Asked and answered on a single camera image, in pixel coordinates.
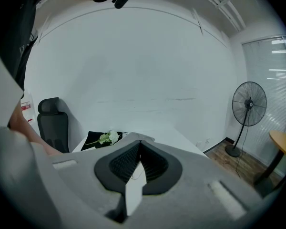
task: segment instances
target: red sign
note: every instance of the red sign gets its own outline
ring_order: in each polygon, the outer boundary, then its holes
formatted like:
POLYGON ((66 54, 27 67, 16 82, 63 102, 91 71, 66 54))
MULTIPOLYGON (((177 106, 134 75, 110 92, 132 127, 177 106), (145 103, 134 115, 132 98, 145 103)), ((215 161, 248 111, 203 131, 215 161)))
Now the red sign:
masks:
POLYGON ((21 110, 22 110, 22 111, 23 111, 23 110, 26 110, 26 109, 29 109, 29 108, 31 108, 31 105, 30 105, 30 104, 21 106, 21 110))

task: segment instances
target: standing fan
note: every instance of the standing fan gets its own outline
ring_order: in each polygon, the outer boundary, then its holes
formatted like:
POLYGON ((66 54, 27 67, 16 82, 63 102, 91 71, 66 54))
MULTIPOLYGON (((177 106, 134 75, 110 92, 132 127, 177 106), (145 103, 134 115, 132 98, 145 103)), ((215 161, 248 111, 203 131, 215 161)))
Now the standing fan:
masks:
POLYGON ((236 147, 244 126, 253 126, 261 121, 267 108, 267 98, 262 87, 255 82, 245 82, 235 91, 232 99, 232 110, 242 129, 234 145, 227 145, 225 151, 232 157, 239 157, 240 150, 236 147))

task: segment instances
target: person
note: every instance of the person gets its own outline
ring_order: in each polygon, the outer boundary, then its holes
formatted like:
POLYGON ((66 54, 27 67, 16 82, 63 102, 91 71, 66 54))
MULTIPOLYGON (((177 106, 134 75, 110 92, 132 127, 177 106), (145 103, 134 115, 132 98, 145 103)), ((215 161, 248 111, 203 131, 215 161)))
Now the person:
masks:
MULTIPOLYGON (((37 33, 33 30, 33 25, 36 5, 40 1, 0 0, 0 57, 23 90, 27 60, 37 40, 37 33)), ((30 142, 41 144, 48 155, 61 154, 43 141, 26 121, 22 115, 20 102, 10 118, 9 128, 24 134, 30 142)))

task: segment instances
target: baseboard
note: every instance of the baseboard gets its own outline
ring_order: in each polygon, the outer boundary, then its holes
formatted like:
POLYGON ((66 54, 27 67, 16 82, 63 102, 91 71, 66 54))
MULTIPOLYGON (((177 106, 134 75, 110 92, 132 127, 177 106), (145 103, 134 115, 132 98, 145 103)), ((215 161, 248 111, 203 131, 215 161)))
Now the baseboard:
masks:
POLYGON ((229 137, 226 137, 225 138, 225 141, 227 141, 227 142, 229 142, 229 143, 231 143, 231 144, 233 144, 234 143, 234 140, 232 140, 231 138, 229 138, 229 137))
MULTIPOLYGON (((243 150, 244 150, 247 154, 251 155, 253 158, 257 159, 259 162, 261 162, 261 163, 262 163, 263 165, 265 165, 266 167, 268 167, 268 166, 270 165, 270 163, 266 162, 264 159, 258 157, 258 156, 255 155, 254 153, 251 153, 250 151, 248 151, 248 149, 246 148, 246 146, 244 146, 243 150)), ((284 174, 282 171, 280 171, 279 169, 277 169, 277 168, 274 169, 274 172, 277 173, 280 177, 284 177, 284 176, 285 176, 285 174, 284 174)))
POLYGON ((204 151, 204 154, 206 154, 207 152, 211 151, 213 148, 215 148, 216 146, 220 145, 222 142, 224 142, 225 139, 223 139, 222 141, 220 141, 219 143, 215 144, 214 146, 210 147, 209 149, 204 151))

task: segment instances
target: power cord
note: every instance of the power cord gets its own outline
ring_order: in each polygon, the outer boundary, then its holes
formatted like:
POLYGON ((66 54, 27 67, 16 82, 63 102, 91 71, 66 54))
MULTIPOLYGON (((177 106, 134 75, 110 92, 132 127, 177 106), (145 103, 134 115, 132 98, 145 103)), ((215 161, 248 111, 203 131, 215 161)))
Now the power cord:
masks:
POLYGON ((237 174, 238 174, 237 167, 238 167, 238 164, 239 164, 240 159, 241 159, 242 156, 243 156, 243 149, 244 149, 244 144, 245 144, 245 141, 246 141, 246 138, 247 138, 248 130, 249 130, 249 127, 247 126, 247 133, 246 133, 246 136, 245 136, 245 140, 244 140, 244 142, 243 142, 242 153, 241 153, 241 155, 240 155, 240 157, 239 157, 239 159, 238 159, 238 162, 237 162, 237 165, 236 165, 236 169, 235 169, 235 171, 236 171, 237 174))

